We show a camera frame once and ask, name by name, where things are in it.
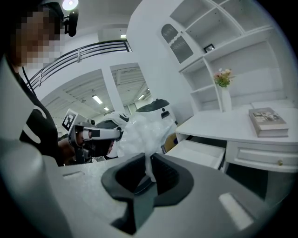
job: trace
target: white column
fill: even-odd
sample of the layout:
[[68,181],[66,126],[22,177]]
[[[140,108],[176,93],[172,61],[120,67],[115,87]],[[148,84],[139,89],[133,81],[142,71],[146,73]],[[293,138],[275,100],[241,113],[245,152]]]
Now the white column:
[[110,67],[102,68],[102,75],[115,111],[125,112]]

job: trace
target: picture frame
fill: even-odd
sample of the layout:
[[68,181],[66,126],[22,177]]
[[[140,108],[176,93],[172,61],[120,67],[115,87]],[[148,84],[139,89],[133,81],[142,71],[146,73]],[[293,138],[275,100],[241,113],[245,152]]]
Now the picture frame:
[[213,46],[213,44],[210,44],[204,48],[204,51],[205,51],[205,53],[208,53],[209,51],[214,50],[214,49],[215,49],[215,47]]

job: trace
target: desk drawer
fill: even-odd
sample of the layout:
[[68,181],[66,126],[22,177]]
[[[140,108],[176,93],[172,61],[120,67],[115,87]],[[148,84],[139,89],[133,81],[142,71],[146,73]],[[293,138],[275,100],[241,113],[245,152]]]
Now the desk drawer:
[[228,142],[227,162],[276,172],[298,172],[298,146]]

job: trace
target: black shirt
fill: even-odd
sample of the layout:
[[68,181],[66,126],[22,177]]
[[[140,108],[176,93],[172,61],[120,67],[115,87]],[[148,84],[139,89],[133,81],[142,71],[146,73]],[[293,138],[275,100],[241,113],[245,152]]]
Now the black shirt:
[[34,104],[34,109],[23,128],[20,140],[32,144],[42,155],[55,158],[58,166],[63,166],[61,151],[58,146],[58,132],[51,114],[29,90],[19,74],[16,74],[16,78]]

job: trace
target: white vase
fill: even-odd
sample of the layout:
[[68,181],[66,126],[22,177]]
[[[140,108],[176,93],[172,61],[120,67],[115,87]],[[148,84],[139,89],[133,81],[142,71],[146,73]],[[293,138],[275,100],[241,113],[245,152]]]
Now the white vase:
[[224,112],[230,112],[232,111],[232,101],[230,92],[227,87],[222,87],[222,105],[223,105],[223,111]]

